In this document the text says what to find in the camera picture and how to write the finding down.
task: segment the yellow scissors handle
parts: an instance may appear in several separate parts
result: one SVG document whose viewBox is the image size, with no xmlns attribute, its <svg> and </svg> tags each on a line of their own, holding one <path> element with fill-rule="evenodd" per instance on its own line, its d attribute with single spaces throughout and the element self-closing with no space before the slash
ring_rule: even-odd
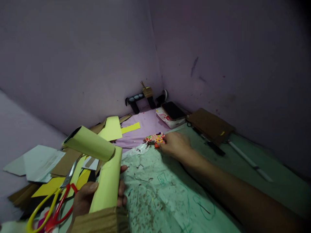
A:
<svg viewBox="0 0 311 233">
<path fill-rule="evenodd" d="M 39 231 L 41 231 L 41 230 L 45 227 L 46 223 L 48 222 L 49 218 L 51 217 L 51 215 L 52 215 L 52 213 L 53 213 L 53 209 L 54 209 L 54 207 L 55 207 L 55 204 L 56 204 L 56 201 L 57 201 L 57 197 L 58 197 L 58 194 L 59 194 L 60 191 L 61 191 L 61 189 L 60 189 L 60 188 L 57 188 L 57 189 L 55 190 L 54 193 L 52 193 L 52 194 L 48 195 L 46 198 L 44 198 L 44 200 L 36 207 L 36 209 L 33 211 L 32 215 L 30 216 L 30 218 L 29 218 L 29 220 L 28 220 L 28 223 L 27 223 L 27 226 L 26 226 L 26 231 L 27 231 L 27 233 L 38 233 Z M 41 208 L 41 206 L 42 206 L 53 194 L 55 194 L 55 197 L 54 197 L 54 199 L 53 199 L 53 202 L 52 202 L 52 205 L 51 205 L 50 210 L 49 210 L 49 212 L 48 212 L 48 215 L 46 216 L 46 218 L 45 218 L 44 222 L 42 223 L 42 225 L 41 225 L 38 229 L 34 230 L 34 229 L 32 228 L 32 224 L 33 224 L 33 220 L 34 220 L 35 216 L 37 215 L 37 212 L 39 211 L 39 209 Z"/>
</svg>

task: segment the white tube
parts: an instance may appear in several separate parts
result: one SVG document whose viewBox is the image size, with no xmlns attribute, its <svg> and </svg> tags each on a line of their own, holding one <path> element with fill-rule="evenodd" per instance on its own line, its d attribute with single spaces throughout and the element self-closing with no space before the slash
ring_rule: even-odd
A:
<svg viewBox="0 0 311 233">
<path fill-rule="evenodd" d="M 242 158 L 244 158 L 246 160 L 246 162 L 249 163 L 249 165 L 251 165 L 252 168 L 254 168 L 266 181 L 268 182 L 273 182 L 273 180 L 263 171 L 260 169 L 260 167 L 257 166 L 257 164 L 255 164 L 253 162 L 253 160 L 251 160 L 246 154 L 244 154 L 243 151 L 241 151 L 233 142 L 231 142 L 230 140 L 228 140 L 229 145 L 240 155 L 242 156 Z"/>
</svg>

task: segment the white paper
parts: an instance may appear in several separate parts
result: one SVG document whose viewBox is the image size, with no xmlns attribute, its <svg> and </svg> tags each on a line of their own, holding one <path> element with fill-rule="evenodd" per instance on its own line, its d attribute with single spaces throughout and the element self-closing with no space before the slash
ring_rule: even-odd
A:
<svg viewBox="0 0 311 233">
<path fill-rule="evenodd" d="M 3 168 L 3 170 L 18 176 L 26 175 L 24 157 L 21 156 L 15 159 L 14 161 L 10 162 Z"/>
<path fill-rule="evenodd" d="M 92 157 L 89 156 L 89 157 L 84 161 L 82 168 L 90 169 L 90 170 L 96 171 L 97 165 L 98 165 L 98 162 L 99 162 L 98 159 L 95 159 L 95 160 L 92 162 L 91 166 L 86 167 L 86 164 L 88 163 L 88 161 L 89 161 L 91 158 L 92 158 Z"/>
<path fill-rule="evenodd" d="M 65 155 L 51 147 L 37 145 L 23 155 L 28 181 L 47 183 L 51 180 L 51 170 Z"/>
</svg>

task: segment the colorful craft object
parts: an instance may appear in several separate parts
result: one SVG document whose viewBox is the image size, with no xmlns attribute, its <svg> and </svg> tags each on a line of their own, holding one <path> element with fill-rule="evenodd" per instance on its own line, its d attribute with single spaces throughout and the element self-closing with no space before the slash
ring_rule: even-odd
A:
<svg viewBox="0 0 311 233">
<path fill-rule="evenodd" d="M 150 135 L 148 137 L 146 137 L 144 139 L 144 141 L 146 142 L 146 144 L 154 144 L 155 145 L 155 148 L 159 148 L 158 144 L 157 143 L 165 143 L 164 141 L 164 133 L 162 132 L 159 132 L 157 134 L 153 134 L 153 135 Z"/>
</svg>

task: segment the yellow paper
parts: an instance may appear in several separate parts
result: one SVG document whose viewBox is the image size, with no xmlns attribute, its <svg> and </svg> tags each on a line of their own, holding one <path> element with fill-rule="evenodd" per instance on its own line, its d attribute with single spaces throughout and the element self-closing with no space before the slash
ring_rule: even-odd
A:
<svg viewBox="0 0 311 233">
<path fill-rule="evenodd" d="M 77 189 L 80 190 L 83 185 L 87 183 L 88 177 L 90 176 L 91 171 L 84 169 L 83 172 L 81 173 L 78 182 L 77 182 Z"/>
<path fill-rule="evenodd" d="M 139 128 L 140 128 L 140 124 L 139 124 L 139 122 L 137 122 L 134 125 L 122 128 L 121 132 L 122 132 L 122 134 L 124 134 L 124 133 L 130 132 L 130 131 L 133 131 L 133 130 L 136 130 L 136 129 L 139 129 Z"/>
<path fill-rule="evenodd" d="M 99 185 L 93 197 L 90 213 L 117 206 L 122 148 L 117 146 L 115 148 L 112 158 L 100 170 Z"/>
<path fill-rule="evenodd" d="M 107 141 L 122 138 L 119 117 L 118 116 L 108 117 L 106 120 L 105 127 L 98 133 L 98 135 Z"/>
<path fill-rule="evenodd" d="M 78 161 L 77 166 L 75 167 L 75 171 L 74 171 L 74 173 L 73 173 L 73 175 L 71 177 L 71 180 L 70 180 L 71 184 L 73 183 L 73 184 L 77 185 L 77 182 L 78 182 L 78 179 L 79 179 L 79 175 L 80 175 L 80 172 L 81 172 L 84 160 L 85 160 L 85 156 L 80 158 L 80 160 Z M 70 188 L 70 191 L 68 193 L 67 198 L 72 197 L 74 193 L 75 193 L 74 190 L 72 188 Z M 62 193 L 62 195 L 60 197 L 60 200 L 62 199 L 64 194 L 65 194 L 65 192 Z"/>
<path fill-rule="evenodd" d="M 77 128 L 70 134 L 64 141 L 64 145 L 102 161 L 108 161 L 114 153 L 114 145 L 112 143 L 99 137 L 84 126 Z"/>
<path fill-rule="evenodd" d="M 48 183 L 41 185 L 31 197 L 47 196 L 55 192 L 55 189 L 59 188 L 64 181 L 65 177 L 54 177 Z"/>
</svg>

